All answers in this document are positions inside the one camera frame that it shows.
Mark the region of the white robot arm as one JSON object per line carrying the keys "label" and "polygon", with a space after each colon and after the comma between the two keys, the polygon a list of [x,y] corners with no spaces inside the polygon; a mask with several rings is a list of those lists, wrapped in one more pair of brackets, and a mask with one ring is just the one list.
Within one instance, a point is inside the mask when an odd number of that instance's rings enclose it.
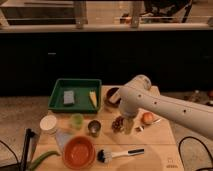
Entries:
{"label": "white robot arm", "polygon": [[151,111],[213,140],[213,107],[150,92],[150,79],[137,75],[119,88],[120,113],[135,118],[139,109]]}

